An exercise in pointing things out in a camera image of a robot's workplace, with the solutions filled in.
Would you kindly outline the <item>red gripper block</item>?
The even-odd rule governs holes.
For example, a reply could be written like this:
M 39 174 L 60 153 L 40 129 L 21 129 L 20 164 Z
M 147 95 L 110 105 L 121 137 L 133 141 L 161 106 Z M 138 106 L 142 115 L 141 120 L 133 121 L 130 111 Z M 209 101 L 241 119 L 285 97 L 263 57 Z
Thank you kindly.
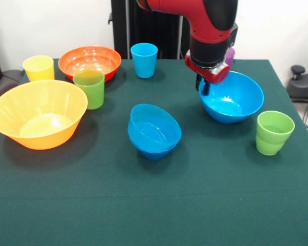
M 226 78 L 230 70 L 230 66 L 225 61 L 223 61 L 222 63 L 219 63 L 218 65 L 214 67 L 210 67 L 210 68 L 200 67 L 191 60 L 190 50 L 186 52 L 184 61 L 187 67 L 189 67 L 192 71 L 197 73 L 197 76 L 196 76 L 196 90 L 197 91 L 199 91 L 201 76 L 205 79 L 203 91 L 202 91 L 202 94 L 204 96 L 209 95 L 210 83 L 216 85 L 216 84 L 223 82 L 223 80 Z

